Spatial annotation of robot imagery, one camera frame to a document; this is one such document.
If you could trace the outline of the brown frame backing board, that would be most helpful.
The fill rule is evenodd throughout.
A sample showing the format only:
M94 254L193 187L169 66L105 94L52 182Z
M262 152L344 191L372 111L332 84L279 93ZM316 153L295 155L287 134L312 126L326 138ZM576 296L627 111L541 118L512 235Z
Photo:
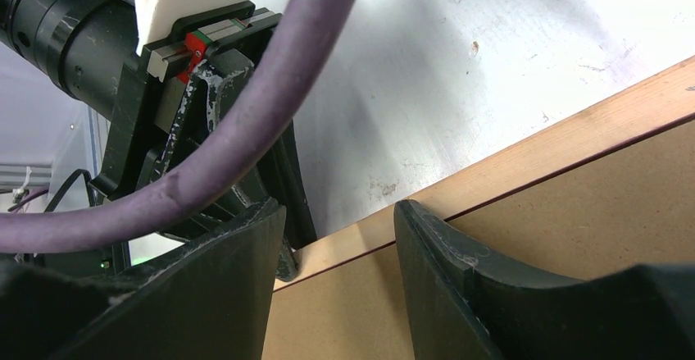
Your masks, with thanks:
M686 123L452 223L530 265L590 279L694 259L694 125ZM389 245L273 295L265 359L411 359Z

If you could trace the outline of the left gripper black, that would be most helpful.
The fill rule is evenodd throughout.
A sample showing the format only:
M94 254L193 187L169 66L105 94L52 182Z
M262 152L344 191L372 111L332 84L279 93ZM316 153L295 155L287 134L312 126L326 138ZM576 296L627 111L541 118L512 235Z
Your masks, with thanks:
M122 198L160 179L198 149L238 99L280 18L249 1L186 16L167 38L129 58L93 187L109 200ZM292 126L213 204L161 235L188 242L267 198L286 209L276 276L289 282L299 272L296 250L316 240Z

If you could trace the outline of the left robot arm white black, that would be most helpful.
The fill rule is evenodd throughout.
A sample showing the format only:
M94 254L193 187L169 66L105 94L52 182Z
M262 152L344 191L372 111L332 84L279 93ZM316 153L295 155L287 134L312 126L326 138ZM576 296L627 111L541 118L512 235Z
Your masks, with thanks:
M128 198L199 149L261 64L281 16L250 0L187 12L151 42L140 0L1 0L1 41L110 124L94 210Z

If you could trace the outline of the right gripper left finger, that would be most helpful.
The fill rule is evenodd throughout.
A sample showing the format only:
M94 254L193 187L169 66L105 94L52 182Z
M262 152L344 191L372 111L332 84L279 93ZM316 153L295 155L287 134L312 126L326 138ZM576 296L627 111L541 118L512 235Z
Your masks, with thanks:
M1 265L4 359L258 359L286 211L252 205L116 276Z

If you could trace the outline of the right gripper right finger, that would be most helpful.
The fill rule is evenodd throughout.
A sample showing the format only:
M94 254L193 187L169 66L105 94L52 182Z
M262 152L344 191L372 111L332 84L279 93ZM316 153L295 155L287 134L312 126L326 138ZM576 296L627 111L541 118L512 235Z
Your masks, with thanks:
M577 280L505 256L413 200L393 210L418 359L691 359L693 264Z

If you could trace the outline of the light wooden picture frame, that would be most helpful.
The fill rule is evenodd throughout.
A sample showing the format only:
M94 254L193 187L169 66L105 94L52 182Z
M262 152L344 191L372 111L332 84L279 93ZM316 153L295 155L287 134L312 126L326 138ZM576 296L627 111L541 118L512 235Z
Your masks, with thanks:
M543 180L694 115L694 59L683 60L411 195L444 218ZM298 250L295 285L394 241L387 206Z

